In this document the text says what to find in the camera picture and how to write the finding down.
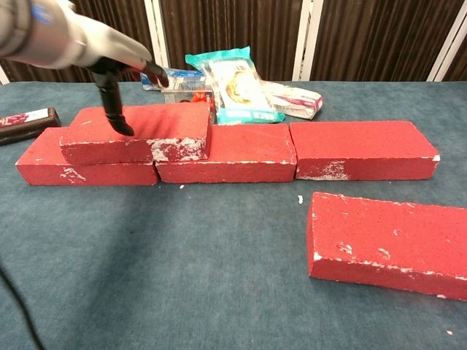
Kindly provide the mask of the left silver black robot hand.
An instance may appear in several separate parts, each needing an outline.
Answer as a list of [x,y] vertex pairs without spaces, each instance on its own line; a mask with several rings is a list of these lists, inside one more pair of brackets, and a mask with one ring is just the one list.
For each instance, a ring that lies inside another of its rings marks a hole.
[[70,20],[84,33],[84,51],[74,64],[91,72],[105,116],[113,130],[124,136],[133,136],[134,130],[123,116],[118,86],[120,75],[124,71],[143,73],[153,83],[167,87],[169,78],[165,70],[153,60],[150,51],[135,39],[83,15],[72,14]]

